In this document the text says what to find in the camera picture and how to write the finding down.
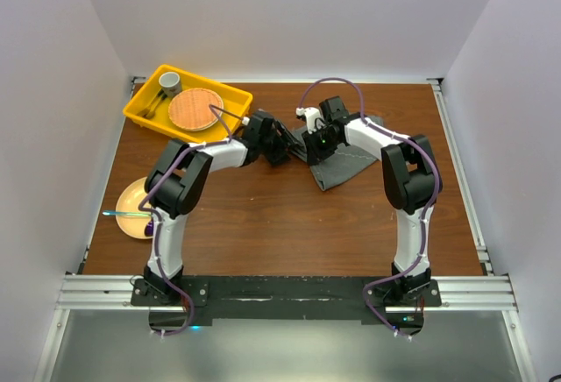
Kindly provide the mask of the grey cloth napkin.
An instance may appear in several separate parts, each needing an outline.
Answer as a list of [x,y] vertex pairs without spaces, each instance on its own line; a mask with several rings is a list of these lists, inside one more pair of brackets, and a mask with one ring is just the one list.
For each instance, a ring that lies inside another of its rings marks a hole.
[[318,187],[324,192],[346,183],[348,180],[379,161],[366,150],[353,145],[347,146],[341,144],[329,158],[317,165],[311,166],[307,162],[307,150],[302,138],[302,134],[306,130],[306,126],[290,130],[291,135],[297,141],[296,145],[293,146],[290,151],[296,158],[302,160],[304,164],[309,166],[310,172]]

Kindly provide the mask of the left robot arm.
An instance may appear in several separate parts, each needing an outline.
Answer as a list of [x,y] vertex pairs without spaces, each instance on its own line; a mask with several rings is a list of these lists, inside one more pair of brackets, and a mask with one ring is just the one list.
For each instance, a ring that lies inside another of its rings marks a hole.
[[199,202],[208,176],[226,168],[248,166],[264,156],[272,166],[289,160],[304,144],[286,126],[260,110],[242,121],[239,135],[202,143],[168,142],[145,183],[138,209],[151,216],[152,250],[138,290],[162,305],[184,302],[181,288],[182,244],[189,214]]

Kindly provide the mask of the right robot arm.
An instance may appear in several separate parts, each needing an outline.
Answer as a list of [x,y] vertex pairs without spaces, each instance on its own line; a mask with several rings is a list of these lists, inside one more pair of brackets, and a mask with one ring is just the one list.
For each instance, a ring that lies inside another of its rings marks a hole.
[[442,190],[429,140],[390,131],[362,112],[352,114],[338,96],[317,108],[298,106],[295,114],[306,124],[302,138],[309,164],[333,156],[340,145],[358,147],[381,162],[385,195],[397,215],[397,248],[392,275],[373,284],[386,286],[396,303],[411,305],[430,284],[430,217]]

